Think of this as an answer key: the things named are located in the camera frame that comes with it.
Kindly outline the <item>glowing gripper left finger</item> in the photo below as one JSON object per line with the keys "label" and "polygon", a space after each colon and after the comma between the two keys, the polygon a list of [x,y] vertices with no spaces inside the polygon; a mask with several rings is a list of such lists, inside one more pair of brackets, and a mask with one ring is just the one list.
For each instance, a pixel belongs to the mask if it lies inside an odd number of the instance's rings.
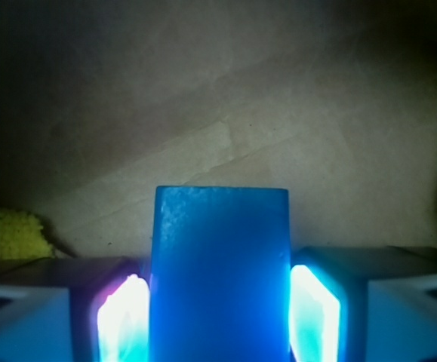
{"label": "glowing gripper left finger", "polygon": [[0,361],[146,361],[144,266],[126,257],[0,262]]}

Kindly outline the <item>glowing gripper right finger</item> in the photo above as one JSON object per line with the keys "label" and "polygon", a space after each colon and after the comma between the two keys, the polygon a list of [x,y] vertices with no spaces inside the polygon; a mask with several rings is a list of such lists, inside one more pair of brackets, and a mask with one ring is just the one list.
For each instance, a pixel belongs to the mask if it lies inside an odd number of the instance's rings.
{"label": "glowing gripper right finger", "polygon": [[289,335],[293,361],[437,361],[437,249],[293,252]]}

